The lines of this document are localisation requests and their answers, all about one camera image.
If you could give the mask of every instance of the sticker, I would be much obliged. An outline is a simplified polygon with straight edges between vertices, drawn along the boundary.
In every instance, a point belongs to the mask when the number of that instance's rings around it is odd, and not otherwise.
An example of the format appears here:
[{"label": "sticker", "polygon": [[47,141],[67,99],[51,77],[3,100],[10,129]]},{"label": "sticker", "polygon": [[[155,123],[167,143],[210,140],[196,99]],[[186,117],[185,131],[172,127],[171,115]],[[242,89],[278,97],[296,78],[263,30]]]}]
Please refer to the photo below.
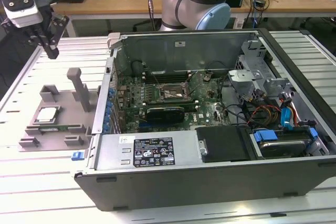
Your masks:
[{"label": "sticker", "polygon": [[185,41],[177,41],[177,42],[175,42],[175,47],[185,47]]},{"label": "sticker", "polygon": [[132,144],[135,136],[119,136],[119,144]]},{"label": "sticker", "polygon": [[40,131],[42,132],[46,132],[46,131],[58,131],[57,128],[45,128],[45,129],[40,129]]},{"label": "sticker", "polygon": [[173,139],[171,137],[134,139],[135,167],[175,165]]}]

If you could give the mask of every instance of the white sticker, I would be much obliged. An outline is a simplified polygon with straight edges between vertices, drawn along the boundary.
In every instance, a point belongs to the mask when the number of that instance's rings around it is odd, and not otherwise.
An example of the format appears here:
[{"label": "white sticker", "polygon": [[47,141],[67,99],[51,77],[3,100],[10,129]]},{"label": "white sticker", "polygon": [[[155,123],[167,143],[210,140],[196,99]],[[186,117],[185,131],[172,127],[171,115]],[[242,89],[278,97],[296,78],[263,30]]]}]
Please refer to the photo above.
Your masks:
[{"label": "white sticker", "polygon": [[161,161],[173,161],[174,158],[173,157],[162,157]]},{"label": "white sticker", "polygon": [[175,42],[175,47],[185,47],[185,41],[177,41],[177,42]]},{"label": "white sticker", "polygon": [[135,136],[119,136],[119,144],[133,144]]},{"label": "white sticker", "polygon": [[42,132],[46,132],[46,131],[58,131],[57,128],[46,128],[46,129],[40,129],[40,131]]}]

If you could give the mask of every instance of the power supply label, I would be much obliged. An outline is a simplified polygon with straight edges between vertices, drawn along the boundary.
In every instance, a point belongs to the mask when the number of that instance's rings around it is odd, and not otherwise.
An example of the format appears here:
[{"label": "power supply label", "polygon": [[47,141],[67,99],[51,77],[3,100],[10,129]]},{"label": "power supply label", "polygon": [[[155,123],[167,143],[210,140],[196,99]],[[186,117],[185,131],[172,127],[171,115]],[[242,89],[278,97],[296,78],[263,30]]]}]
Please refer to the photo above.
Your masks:
[{"label": "power supply label", "polygon": [[134,140],[135,167],[175,165],[173,139],[171,137]]}]

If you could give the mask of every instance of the motherboard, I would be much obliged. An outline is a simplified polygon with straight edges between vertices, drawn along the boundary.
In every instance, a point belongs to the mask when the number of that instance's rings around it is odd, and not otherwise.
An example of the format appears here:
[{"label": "motherboard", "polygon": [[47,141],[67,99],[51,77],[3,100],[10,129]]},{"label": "motherboard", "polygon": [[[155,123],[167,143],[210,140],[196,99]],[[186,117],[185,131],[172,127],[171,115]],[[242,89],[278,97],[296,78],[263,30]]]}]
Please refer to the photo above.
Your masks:
[{"label": "motherboard", "polygon": [[230,125],[219,102],[223,78],[206,72],[120,76],[117,103],[122,133],[193,130]]}]

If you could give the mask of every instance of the blue clip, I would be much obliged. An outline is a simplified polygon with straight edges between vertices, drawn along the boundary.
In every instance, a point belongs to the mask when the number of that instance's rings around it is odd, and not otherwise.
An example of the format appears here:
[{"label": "blue clip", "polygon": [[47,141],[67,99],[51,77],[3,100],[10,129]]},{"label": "blue clip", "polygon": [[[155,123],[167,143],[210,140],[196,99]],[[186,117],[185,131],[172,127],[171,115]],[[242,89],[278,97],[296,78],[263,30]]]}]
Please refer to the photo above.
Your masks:
[{"label": "blue clip", "polygon": [[114,95],[114,89],[109,88],[109,97],[112,97]]},{"label": "blue clip", "polygon": [[71,157],[72,161],[80,161],[84,159],[84,152],[74,152]]},{"label": "blue clip", "polygon": [[317,133],[317,131],[314,128],[310,128],[309,133],[310,133],[311,137],[313,138],[313,140],[316,140],[317,137],[319,136],[319,134]]},{"label": "blue clip", "polygon": [[254,135],[254,138],[256,139],[257,143],[260,142],[260,141],[278,140],[278,137],[273,130],[257,131],[253,135]]},{"label": "blue clip", "polygon": [[111,113],[112,113],[111,110],[109,110],[109,109],[105,109],[105,116],[110,116]]},{"label": "blue clip", "polygon": [[103,130],[108,131],[110,129],[110,126],[107,124],[103,124]]},{"label": "blue clip", "polygon": [[112,106],[113,106],[113,103],[112,103],[112,102],[110,102],[110,101],[107,101],[107,102],[106,102],[106,107],[107,107],[107,108],[110,109],[110,108],[112,108]]},{"label": "blue clip", "polygon": [[104,123],[110,122],[110,117],[108,115],[104,116]]},{"label": "blue clip", "polygon": [[281,110],[281,125],[284,128],[288,128],[289,130],[292,130],[293,127],[290,125],[290,117],[291,117],[291,112],[289,108],[283,108]]}]

